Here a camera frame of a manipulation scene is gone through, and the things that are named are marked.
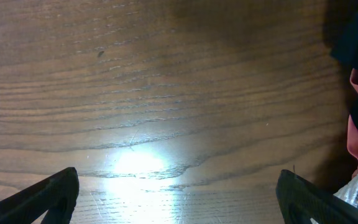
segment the wood grain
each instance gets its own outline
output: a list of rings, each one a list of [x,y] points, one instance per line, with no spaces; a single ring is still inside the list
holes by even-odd
[[[74,166],[72,223],[282,223],[281,169],[356,168],[349,4],[0,0],[0,200]]]

